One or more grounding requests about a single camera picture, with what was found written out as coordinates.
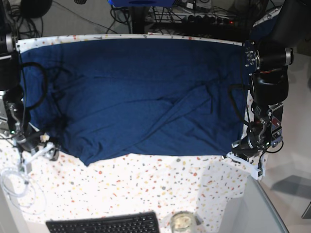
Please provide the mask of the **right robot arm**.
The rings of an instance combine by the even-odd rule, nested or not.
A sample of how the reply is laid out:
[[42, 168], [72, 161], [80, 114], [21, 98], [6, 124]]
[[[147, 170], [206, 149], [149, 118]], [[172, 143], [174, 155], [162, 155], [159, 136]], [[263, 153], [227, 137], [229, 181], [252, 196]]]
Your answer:
[[[43, 141], [44, 131], [36, 131], [30, 124], [30, 111], [43, 103], [47, 96], [48, 79], [43, 66], [35, 62], [22, 62], [17, 45], [18, 32], [7, 17], [5, 3], [0, 2], [0, 138], [12, 139], [15, 148], [32, 157], [44, 156], [56, 161], [59, 145], [49, 139]], [[27, 106], [27, 86], [24, 68], [35, 67], [42, 73], [42, 93], [36, 103]]]

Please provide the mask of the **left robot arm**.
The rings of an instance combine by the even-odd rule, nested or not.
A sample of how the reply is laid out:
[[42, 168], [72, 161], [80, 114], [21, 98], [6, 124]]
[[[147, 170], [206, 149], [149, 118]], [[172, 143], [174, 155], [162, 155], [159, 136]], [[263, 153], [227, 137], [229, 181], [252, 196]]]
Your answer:
[[254, 121], [244, 122], [248, 126], [247, 134], [232, 144], [232, 159], [248, 160], [282, 142], [282, 102], [289, 92], [288, 67], [294, 61], [293, 48], [310, 29], [311, 2], [286, 0], [270, 32], [257, 41], [245, 41], [249, 85], [231, 85], [228, 93], [234, 89], [250, 91]]

